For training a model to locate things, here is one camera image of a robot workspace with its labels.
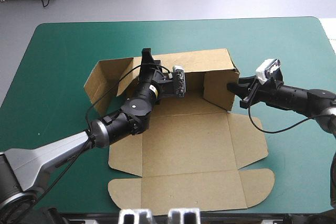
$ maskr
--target unfolded cardboard box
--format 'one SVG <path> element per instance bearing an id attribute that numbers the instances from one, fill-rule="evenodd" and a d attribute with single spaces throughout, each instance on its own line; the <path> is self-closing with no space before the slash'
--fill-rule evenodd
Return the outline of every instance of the unfolded cardboard box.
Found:
<path id="1" fill-rule="evenodd" d="M 243 209 L 262 202 L 275 177 L 269 169 L 239 170 L 268 155 L 264 135 L 245 115 L 228 113 L 234 95 L 227 91 L 239 72 L 226 49 L 157 55 L 163 66 L 184 67 L 185 98 L 156 105 L 150 128 L 111 145 L 109 165 L 142 178 L 113 179 L 108 190 L 120 208 L 150 208 L 155 215 L 170 208 Z M 99 61 L 85 91 L 94 102 L 141 57 Z M 130 94 L 139 69 L 120 82 L 96 106 L 104 114 L 114 95 Z"/>

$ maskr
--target cardboard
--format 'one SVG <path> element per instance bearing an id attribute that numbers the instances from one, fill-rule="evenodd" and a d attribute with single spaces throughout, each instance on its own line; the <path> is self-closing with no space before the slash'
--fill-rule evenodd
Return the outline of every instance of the cardboard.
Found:
<path id="1" fill-rule="evenodd" d="M 183 99 L 162 99 L 147 131 L 111 145 L 111 168 L 142 177 L 112 180 L 108 190 L 113 201 L 120 208 L 150 208 L 155 215 L 177 207 L 243 209 L 262 202 L 275 177 L 269 169 L 239 170 L 266 157 L 268 150 L 264 135 L 247 116 L 227 112 L 234 95 L 226 84 L 239 76 L 228 51 L 154 58 L 169 69 L 184 67 L 187 93 Z M 140 62 L 135 57 L 97 63 L 85 84 L 91 102 Z M 130 93 L 138 74 L 139 69 L 120 82 L 111 96 Z M 104 114 L 110 98 L 95 107 L 99 113 Z"/>

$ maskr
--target green table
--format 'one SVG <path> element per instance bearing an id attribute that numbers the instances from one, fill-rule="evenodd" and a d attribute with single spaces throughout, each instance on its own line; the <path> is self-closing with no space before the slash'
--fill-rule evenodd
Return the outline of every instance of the green table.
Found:
<path id="1" fill-rule="evenodd" d="M 253 75 L 266 58 L 279 58 L 286 84 L 336 91 L 336 57 L 312 17 L 42 24 L 0 108 L 0 150 L 36 148 L 84 129 L 90 102 L 83 85 L 91 69 L 101 59 L 139 56 L 144 47 L 151 47 L 153 54 L 225 47 L 242 76 Z M 233 112 L 246 114 L 238 99 Z M 252 113 L 268 130 L 302 119 L 264 104 L 253 106 Z M 248 168 L 272 169 L 274 189 L 260 205 L 234 212 L 330 209 L 334 138 L 314 121 L 266 138 L 269 156 Z M 107 159 L 108 149 L 83 154 L 39 205 L 63 212 L 118 211 L 107 184 L 131 175 L 112 170 Z"/>

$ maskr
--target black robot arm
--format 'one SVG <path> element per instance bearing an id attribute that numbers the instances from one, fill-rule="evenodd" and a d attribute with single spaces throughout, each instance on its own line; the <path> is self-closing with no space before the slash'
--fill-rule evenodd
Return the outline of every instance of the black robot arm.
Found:
<path id="1" fill-rule="evenodd" d="M 184 70 L 174 66 L 163 73 L 161 62 L 154 60 L 150 48 L 142 50 L 139 82 L 131 98 L 123 106 L 91 123 L 91 134 L 97 147 L 106 147 L 132 134 L 141 134 L 149 127 L 152 109 L 165 97 L 184 97 Z"/>
<path id="2" fill-rule="evenodd" d="M 315 119 L 324 131 L 336 137 L 336 94 L 327 90 L 306 90 L 285 85 L 277 59 L 265 60 L 257 68 L 255 76 L 239 78 L 238 83 L 229 83 L 227 88 L 241 98 L 241 108 L 249 109 L 253 104 L 264 102 L 277 109 L 292 110 L 307 119 Z M 336 208 L 336 154 L 330 176 L 331 206 Z"/>
<path id="3" fill-rule="evenodd" d="M 90 129 L 34 150 L 9 149 L 0 153 L 0 223 L 16 223 L 50 190 L 50 174 L 70 165 L 84 151 L 107 147 L 149 128 L 152 109 L 161 98 L 184 97 L 184 70 L 174 66 L 163 72 L 150 48 L 142 50 L 138 85 L 117 111 L 96 119 Z"/>

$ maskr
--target gray floor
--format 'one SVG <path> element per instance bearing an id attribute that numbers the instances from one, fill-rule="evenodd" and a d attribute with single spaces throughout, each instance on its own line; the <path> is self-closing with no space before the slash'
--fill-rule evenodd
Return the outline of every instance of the gray floor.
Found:
<path id="1" fill-rule="evenodd" d="M 0 4 L 0 104 L 37 25 L 50 22 L 336 17 L 336 0 L 8 0 Z"/>

